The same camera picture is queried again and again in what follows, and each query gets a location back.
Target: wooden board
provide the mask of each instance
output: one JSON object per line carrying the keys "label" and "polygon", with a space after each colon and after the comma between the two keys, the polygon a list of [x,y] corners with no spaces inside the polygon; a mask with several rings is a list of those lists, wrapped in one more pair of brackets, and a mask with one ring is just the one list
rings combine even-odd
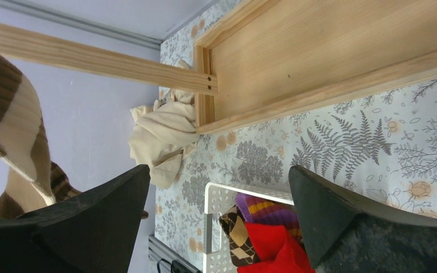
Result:
{"label": "wooden board", "polygon": [[437,77],[437,1],[244,0],[195,50],[217,133]]}
{"label": "wooden board", "polygon": [[0,54],[190,92],[217,94],[214,76],[0,24]]}

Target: white plastic basket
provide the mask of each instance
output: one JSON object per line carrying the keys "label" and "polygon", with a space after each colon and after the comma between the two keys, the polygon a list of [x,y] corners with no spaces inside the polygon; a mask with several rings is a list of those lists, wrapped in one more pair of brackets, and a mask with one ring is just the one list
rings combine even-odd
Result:
{"label": "white plastic basket", "polygon": [[239,192],[283,204],[294,204],[290,192],[250,185],[227,186],[208,183],[205,187],[204,273],[237,272],[237,268],[230,260],[229,240],[222,229],[220,229],[218,251],[212,252],[212,222],[214,213],[222,215],[235,205],[235,197]]}

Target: fern pattern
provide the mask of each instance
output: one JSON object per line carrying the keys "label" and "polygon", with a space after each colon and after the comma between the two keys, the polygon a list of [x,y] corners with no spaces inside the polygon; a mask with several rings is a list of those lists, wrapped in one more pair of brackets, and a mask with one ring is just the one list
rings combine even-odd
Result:
{"label": "fern pattern", "polygon": [[296,149],[291,165],[313,169],[323,176],[332,169],[334,181],[342,170],[345,171],[346,179],[351,181],[356,168],[368,159],[379,165],[380,152],[391,155],[393,143],[386,141],[381,119],[372,130],[364,112],[360,113],[359,128],[353,127],[352,122],[334,115],[332,118],[336,120],[340,130],[334,130],[314,120],[316,132],[307,129],[309,140],[305,137],[300,138],[301,147]]}
{"label": "fern pattern", "polygon": [[427,148],[402,144],[394,149],[399,155],[399,164],[406,178],[430,178],[437,183],[437,118],[427,122],[423,131],[430,134]]}
{"label": "fern pattern", "polygon": [[437,78],[429,82],[426,82],[424,84],[420,84],[413,93],[412,102],[418,102],[418,99],[424,97],[428,90],[433,89],[435,87],[437,87]]}
{"label": "fern pattern", "polygon": [[[201,35],[239,2],[218,1],[164,41],[161,62],[192,64],[192,30]],[[156,188],[157,239],[203,268],[206,184],[288,192],[287,174],[296,164],[383,204],[437,218],[437,78],[350,100],[201,136],[170,188]],[[216,249],[223,243],[215,235],[220,226],[212,229]]]}

